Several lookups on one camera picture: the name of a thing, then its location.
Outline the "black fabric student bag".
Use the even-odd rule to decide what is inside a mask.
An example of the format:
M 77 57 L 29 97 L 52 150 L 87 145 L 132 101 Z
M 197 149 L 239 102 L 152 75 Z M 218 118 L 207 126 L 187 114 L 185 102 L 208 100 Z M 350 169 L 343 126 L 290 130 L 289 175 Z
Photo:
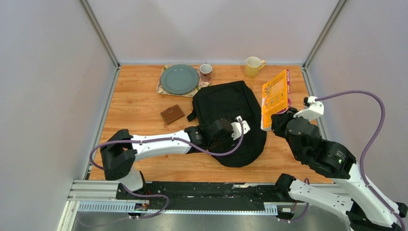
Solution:
M 263 152 L 267 133 L 260 128 L 261 107 L 244 81 L 235 81 L 204 87 L 192 98 L 192 112 L 188 121 L 198 120 L 202 128 L 207 128 L 219 119 L 229 122 L 240 116 L 250 130 L 244 135 L 239 148 L 227 156 L 214 158 L 226 167 L 243 167 L 255 161 Z

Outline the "brown leather wallet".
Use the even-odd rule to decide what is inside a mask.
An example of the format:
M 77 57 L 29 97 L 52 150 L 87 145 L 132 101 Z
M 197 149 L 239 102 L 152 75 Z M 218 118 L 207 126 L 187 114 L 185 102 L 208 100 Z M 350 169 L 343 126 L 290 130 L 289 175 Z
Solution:
M 178 104 L 165 109 L 160 113 L 160 115 L 166 125 L 169 125 L 185 116 L 184 112 Z

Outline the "orange paperback book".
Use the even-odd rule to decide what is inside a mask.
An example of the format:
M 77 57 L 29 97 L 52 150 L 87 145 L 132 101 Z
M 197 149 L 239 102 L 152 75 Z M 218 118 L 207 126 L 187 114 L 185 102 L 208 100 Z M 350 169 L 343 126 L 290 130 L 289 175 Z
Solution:
M 271 130 L 271 116 L 284 113 L 290 107 L 290 71 L 284 69 L 262 86 L 261 129 Z

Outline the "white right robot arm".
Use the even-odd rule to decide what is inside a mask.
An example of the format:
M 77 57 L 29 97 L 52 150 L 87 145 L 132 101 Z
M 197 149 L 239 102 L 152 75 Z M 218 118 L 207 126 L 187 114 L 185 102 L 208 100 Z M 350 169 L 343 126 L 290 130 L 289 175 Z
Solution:
M 353 154 L 342 144 L 322 138 L 319 128 L 294 108 L 271 116 L 273 133 L 284 138 L 294 158 L 339 185 L 346 196 L 308 186 L 289 174 L 281 174 L 274 186 L 282 202 L 293 199 L 313 204 L 343 219 L 353 231 L 404 231 L 408 207 L 393 202 L 361 171 Z

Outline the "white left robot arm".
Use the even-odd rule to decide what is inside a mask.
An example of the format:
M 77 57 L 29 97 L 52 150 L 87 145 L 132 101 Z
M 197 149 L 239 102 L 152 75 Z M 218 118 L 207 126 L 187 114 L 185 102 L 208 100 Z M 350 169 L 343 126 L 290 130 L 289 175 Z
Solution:
M 250 131 L 240 116 L 230 122 L 220 119 L 209 126 L 191 126 L 177 132 L 139 136 L 121 129 L 98 146 L 106 180 L 116 180 L 128 188 L 136 200 L 145 197 L 147 186 L 134 162 L 167 154 L 206 153 L 226 156 L 238 150 L 244 135 Z

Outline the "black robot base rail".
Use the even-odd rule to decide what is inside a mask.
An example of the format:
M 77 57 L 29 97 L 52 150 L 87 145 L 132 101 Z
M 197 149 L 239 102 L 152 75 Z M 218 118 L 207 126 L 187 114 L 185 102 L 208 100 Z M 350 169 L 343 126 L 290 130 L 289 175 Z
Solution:
M 119 184 L 115 197 L 149 202 L 151 210 L 165 205 L 162 195 L 169 198 L 168 211 L 261 211 L 268 203 L 291 210 L 296 208 L 295 200 L 277 193 L 273 184 L 152 181 L 137 193 L 148 197 L 133 196 Z

